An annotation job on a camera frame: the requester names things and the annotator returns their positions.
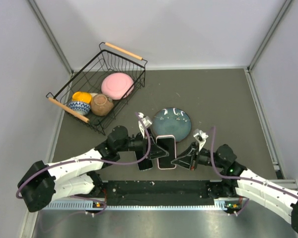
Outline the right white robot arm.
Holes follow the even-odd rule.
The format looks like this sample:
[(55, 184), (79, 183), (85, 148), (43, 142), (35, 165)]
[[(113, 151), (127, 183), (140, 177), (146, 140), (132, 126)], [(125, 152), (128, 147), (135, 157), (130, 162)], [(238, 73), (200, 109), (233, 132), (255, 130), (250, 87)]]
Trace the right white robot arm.
[(298, 191), (266, 180), (236, 161), (233, 150), (224, 144), (216, 151), (200, 149), (196, 142), (176, 159), (173, 164), (189, 170), (198, 165), (211, 166), (222, 178), (222, 191), (227, 196), (242, 196), (274, 212), (298, 233)]

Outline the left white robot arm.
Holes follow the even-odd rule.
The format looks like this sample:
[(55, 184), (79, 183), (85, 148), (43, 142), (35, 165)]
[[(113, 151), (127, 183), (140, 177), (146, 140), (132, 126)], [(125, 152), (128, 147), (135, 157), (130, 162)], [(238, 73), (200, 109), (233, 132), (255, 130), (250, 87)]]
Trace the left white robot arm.
[(83, 154), (58, 163), (33, 163), (18, 183), (16, 197), (25, 202), (29, 212), (37, 212), (61, 198), (79, 194), (99, 196), (103, 185), (97, 171), (110, 165), (130, 165), (119, 161), (119, 153), (128, 151), (138, 155), (136, 164), (169, 155), (167, 149), (154, 141), (150, 129), (129, 136), (124, 126), (117, 126), (105, 141)]

